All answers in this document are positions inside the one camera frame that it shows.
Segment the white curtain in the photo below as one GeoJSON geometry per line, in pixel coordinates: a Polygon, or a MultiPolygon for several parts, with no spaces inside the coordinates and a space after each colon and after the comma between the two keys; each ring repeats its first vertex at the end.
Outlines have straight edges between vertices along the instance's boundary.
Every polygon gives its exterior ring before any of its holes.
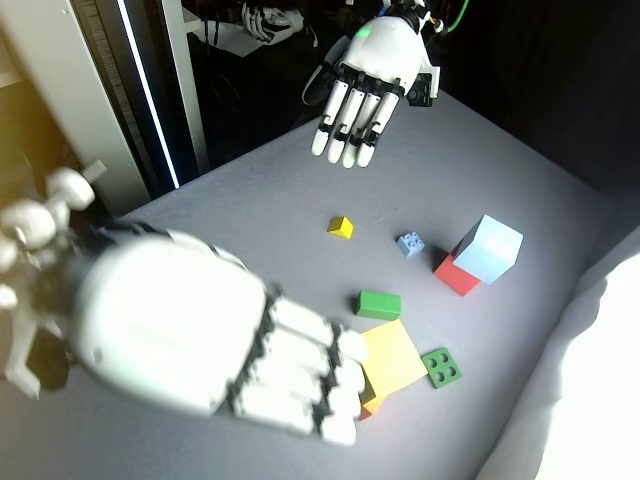
{"type": "Polygon", "coordinates": [[[640,227],[589,269],[477,480],[640,479],[640,227]]]}

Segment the robotic hand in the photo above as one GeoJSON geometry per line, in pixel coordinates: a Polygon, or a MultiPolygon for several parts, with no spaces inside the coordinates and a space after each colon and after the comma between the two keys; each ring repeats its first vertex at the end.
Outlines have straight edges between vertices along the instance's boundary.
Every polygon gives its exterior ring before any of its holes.
{"type": "Polygon", "coordinates": [[[242,21],[247,31],[265,45],[275,45],[302,30],[304,18],[298,10],[250,7],[242,4],[242,21]]]}
{"type": "Polygon", "coordinates": [[[329,162],[366,167],[400,97],[408,94],[411,104],[431,106],[440,67],[431,65],[422,41],[427,22],[436,31],[442,28],[416,0],[390,6],[356,32],[337,63],[338,76],[313,139],[314,155],[322,155],[328,143],[329,162]]]}
{"type": "Polygon", "coordinates": [[[68,210],[90,203],[89,182],[65,169],[49,185],[44,204],[0,213],[9,382],[39,396],[44,384],[29,359],[46,330],[69,361],[144,402],[200,416],[227,403],[238,417],[355,441],[367,355],[360,334],[190,235],[116,223],[79,236],[68,210]]]}

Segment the light strip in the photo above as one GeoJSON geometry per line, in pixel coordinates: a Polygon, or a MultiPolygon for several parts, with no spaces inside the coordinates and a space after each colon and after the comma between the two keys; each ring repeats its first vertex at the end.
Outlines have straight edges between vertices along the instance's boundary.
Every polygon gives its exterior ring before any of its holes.
{"type": "Polygon", "coordinates": [[[142,60],[140,59],[140,52],[138,51],[138,44],[136,43],[136,38],[133,35],[131,20],[129,20],[129,13],[127,12],[127,7],[124,4],[124,0],[118,0],[118,7],[120,8],[120,16],[122,17],[122,21],[124,23],[124,29],[127,32],[129,45],[131,46],[131,53],[133,53],[133,59],[136,63],[136,68],[138,69],[138,75],[140,76],[140,81],[142,82],[142,89],[144,90],[145,97],[147,97],[147,104],[149,105],[149,110],[151,111],[151,117],[153,118],[153,123],[156,126],[158,138],[160,139],[162,152],[164,153],[167,167],[169,167],[171,180],[173,180],[173,186],[175,188],[180,188],[180,183],[178,183],[178,177],[176,177],[176,171],[174,170],[173,162],[171,161],[171,155],[169,155],[169,148],[167,147],[167,142],[164,139],[162,125],[160,125],[160,119],[158,118],[158,112],[156,111],[156,104],[153,102],[153,97],[151,96],[149,82],[147,82],[147,75],[144,73],[144,67],[142,66],[142,60]]]}

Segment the tabletop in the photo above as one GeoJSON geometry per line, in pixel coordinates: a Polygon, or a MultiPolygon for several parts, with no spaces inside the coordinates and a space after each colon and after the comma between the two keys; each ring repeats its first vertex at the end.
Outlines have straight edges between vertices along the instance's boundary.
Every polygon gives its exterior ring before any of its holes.
{"type": "Polygon", "coordinates": [[[393,394],[358,424],[351,448],[226,416],[202,421],[155,411],[79,370],[66,390],[39,402],[3,385],[3,478],[473,477],[586,267],[608,204],[446,94],[431,109],[399,106],[366,169],[313,157],[316,126],[129,218],[223,247],[294,300],[359,331],[381,321],[354,316],[353,296],[397,293],[417,350],[447,347],[463,377],[440,390],[424,378],[393,394]],[[485,213],[523,233],[520,255],[493,285],[459,297],[432,274],[430,251],[452,249],[485,213]],[[351,240],[326,232],[338,215],[354,223],[351,240]],[[395,240],[410,231],[427,249],[406,259],[395,240]]]}

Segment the light blue cube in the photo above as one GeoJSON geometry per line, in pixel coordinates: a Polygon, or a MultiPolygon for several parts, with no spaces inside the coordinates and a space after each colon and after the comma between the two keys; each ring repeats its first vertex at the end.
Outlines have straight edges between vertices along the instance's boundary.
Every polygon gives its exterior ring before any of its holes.
{"type": "Polygon", "coordinates": [[[405,233],[398,239],[398,246],[404,256],[409,258],[411,255],[420,253],[424,248],[424,242],[420,239],[416,232],[405,233]]]}
{"type": "Polygon", "coordinates": [[[453,264],[492,284],[515,265],[520,245],[521,233],[484,215],[460,242],[453,264]]]}

